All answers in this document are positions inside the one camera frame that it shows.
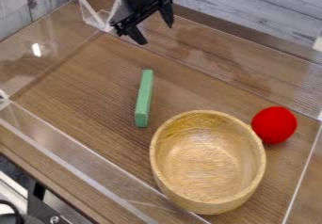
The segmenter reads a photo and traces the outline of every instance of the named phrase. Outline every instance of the wooden tabletop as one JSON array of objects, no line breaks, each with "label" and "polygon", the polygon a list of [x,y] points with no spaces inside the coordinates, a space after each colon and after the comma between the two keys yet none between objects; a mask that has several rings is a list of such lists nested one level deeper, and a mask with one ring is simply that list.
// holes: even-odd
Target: wooden tabletop
[{"label": "wooden tabletop", "polygon": [[[110,8],[112,0],[88,1],[96,9]],[[157,190],[148,147],[165,120],[192,109],[213,109],[249,123],[263,108],[284,105],[297,118],[297,130],[284,145],[265,146],[268,165],[257,191],[235,211],[203,216],[211,223],[281,223],[319,131],[320,67],[180,17],[171,30],[157,15],[142,23],[140,29],[149,42],[142,47],[84,26],[76,1],[37,26],[42,29],[48,22],[61,39],[56,41],[66,42],[65,47],[56,45],[62,54],[53,59],[50,53],[40,58],[26,54],[16,57],[16,66],[25,63],[34,70],[17,74],[30,78],[22,84],[20,78],[13,85],[8,76],[0,75],[1,85],[9,89],[17,85],[10,96],[14,104],[0,117],[32,139],[0,125],[0,152],[94,222],[148,222],[105,192],[108,188],[118,195],[134,192],[128,180],[110,183],[110,163]],[[37,26],[8,39],[2,43],[6,48],[18,39],[32,38]],[[10,75],[20,71],[8,62],[0,63],[0,68]],[[144,69],[155,71],[156,80],[149,126],[138,129],[133,112]],[[12,111],[14,120],[9,121]],[[132,197],[142,203],[148,201],[144,191]],[[157,208],[155,213],[148,211],[152,218],[165,220],[163,223],[179,223],[177,219],[171,222],[173,213]],[[191,218],[183,223],[193,223]]]}]

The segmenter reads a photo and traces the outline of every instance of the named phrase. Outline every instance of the wooden table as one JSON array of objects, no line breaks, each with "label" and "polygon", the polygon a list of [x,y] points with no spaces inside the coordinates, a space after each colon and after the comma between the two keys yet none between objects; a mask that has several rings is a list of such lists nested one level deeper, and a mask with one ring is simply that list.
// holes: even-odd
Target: wooden table
[{"label": "wooden table", "polygon": [[[96,10],[110,8],[112,0],[88,1]],[[265,146],[268,166],[253,197],[235,211],[201,218],[314,223],[322,195],[314,203],[303,197],[307,186],[322,183],[320,152],[312,151],[320,66],[180,17],[171,30],[159,15],[140,29],[149,42],[142,47],[97,32],[82,23],[74,0],[1,43],[0,89],[10,99],[0,104],[0,153],[97,223],[203,223],[159,193],[151,137],[183,111],[215,109],[249,123],[259,110],[280,104],[297,130],[284,145]],[[149,126],[138,129],[144,69],[156,81]]]}]

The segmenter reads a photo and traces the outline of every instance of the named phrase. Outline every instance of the black cable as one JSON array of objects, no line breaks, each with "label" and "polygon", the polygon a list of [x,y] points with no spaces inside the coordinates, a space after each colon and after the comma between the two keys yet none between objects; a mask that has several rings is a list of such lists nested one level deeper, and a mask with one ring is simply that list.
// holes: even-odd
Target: black cable
[{"label": "black cable", "polygon": [[14,205],[8,202],[6,200],[0,200],[0,204],[8,205],[9,208],[12,208],[13,210],[13,215],[14,215],[14,224],[24,224],[24,219],[17,211],[17,208],[14,207]]}]

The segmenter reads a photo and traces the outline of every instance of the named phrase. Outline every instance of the green rectangular block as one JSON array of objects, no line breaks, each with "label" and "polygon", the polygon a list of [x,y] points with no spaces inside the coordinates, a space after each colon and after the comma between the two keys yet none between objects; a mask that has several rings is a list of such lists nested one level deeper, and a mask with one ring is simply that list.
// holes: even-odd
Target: green rectangular block
[{"label": "green rectangular block", "polygon": [[136,102],[136,126],[138,128],[145,128],[148,124],[152,91],[153,91],[153,71],[144,70],[141,73],[138,97]]}]

